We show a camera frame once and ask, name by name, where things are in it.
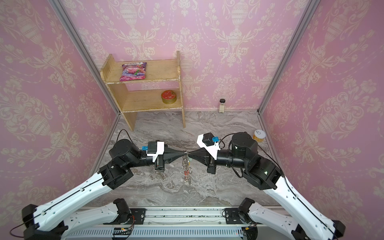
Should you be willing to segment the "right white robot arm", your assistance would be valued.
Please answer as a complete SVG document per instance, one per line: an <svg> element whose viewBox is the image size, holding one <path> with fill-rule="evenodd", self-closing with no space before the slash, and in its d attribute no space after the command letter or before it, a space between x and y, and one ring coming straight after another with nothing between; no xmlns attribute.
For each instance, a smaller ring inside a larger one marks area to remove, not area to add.
<svg viewBox="0 0 384 240"><path fill-rule="evenodd" d="M259 155L258 142L248 133L233 134L229 150L222 150L212 133L199 135L197 144L200 149L188 156L207 166L208 173L215 174L217 166L239 168L248 183L272 197L289 213L288 216L278 214L246 198L238 207L243 222L263 224L290 240L338 240L344 236L346 226L312 206L276 163Z"/></svg>

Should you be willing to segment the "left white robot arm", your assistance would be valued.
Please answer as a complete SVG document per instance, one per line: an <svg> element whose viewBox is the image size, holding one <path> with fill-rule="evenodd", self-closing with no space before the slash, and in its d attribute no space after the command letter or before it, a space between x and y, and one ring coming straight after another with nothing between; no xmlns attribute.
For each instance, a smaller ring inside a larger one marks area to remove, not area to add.
<svg viewBox="0 0 384 240"><path fill-rule="evenodd" d="M131 138L117 139L109 151L111 161L101 167L89 179L43 205L30 204L22 209L20 236L23 240L61 240L78 229L94 225L135 224L124 199L96 209L80 213L78 210L92 200L117 189L133 177L132 168L153 165L164 171L165 165L187 155L187 152L169 148L164 142L149 142L139 149Z"/></svg>

